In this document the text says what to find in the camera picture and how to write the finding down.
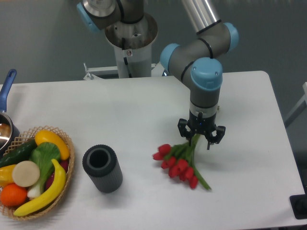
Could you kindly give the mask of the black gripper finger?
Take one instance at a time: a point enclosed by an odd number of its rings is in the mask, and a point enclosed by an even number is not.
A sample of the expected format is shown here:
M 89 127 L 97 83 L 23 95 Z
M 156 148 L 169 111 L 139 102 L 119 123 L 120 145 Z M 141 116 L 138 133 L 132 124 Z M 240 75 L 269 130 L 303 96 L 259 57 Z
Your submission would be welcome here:
M 188 141 L 189 146 L 191 146 L 191 144 L 192 144 L 192 133 L 191 133 L 190 130 L 187 130 L 187 127 L 189 127 L 188 126 L 188 120 L 180 118 L 179 121 L 178 121 L 177 127 L 179 129 L 180 135 L 182 137 L 184 137 Z
M 209 132 L 207 136 L 207 150 L 210 149 L 211 145 L 219 144 L 222 138 L 225 135 L 226 127 L 225 126 L 214 126 L 214 129 Z

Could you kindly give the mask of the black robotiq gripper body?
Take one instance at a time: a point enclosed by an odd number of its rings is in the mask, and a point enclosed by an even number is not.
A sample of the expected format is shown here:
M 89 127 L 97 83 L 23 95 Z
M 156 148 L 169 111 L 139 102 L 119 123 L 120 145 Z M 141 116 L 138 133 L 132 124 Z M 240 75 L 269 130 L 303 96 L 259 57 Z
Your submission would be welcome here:
M 195 134 L 204 135 L 206 138 L 212 137 L 212 133 L 215 131 L 215 118 L 216 113 L 210 117 L 203 117 L 201 115 L 194 115 L 189 112 L 188 127 L 190 131 L 187 133 L 186 138 L 192 138 Z

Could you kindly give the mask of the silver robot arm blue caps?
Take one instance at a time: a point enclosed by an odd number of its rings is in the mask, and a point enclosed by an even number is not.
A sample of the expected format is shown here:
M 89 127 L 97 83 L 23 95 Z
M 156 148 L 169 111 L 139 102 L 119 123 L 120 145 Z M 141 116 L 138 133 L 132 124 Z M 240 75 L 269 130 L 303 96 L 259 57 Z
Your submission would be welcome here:
M 190 90 L 189 119 L 180 119 L 180 135 L 192 140 L 205 136 L 208 145 L 218 144 L 225 127 L 215 123 L 223 67 L 218 57 L 233 50 L 237 29 L 222 23 L 209 0 L 184 0 L 182 4 L 197 39 L 185 46 L 167 45 L 160 64 Z M 149 77 L 152 74 L 152 44 L 157 37 L 155 19 L 145 13 L 142 0 L 82 0 L 77 4 L 84 24 L 92 31 L 104 31 L 113 46 L 120 78 Z

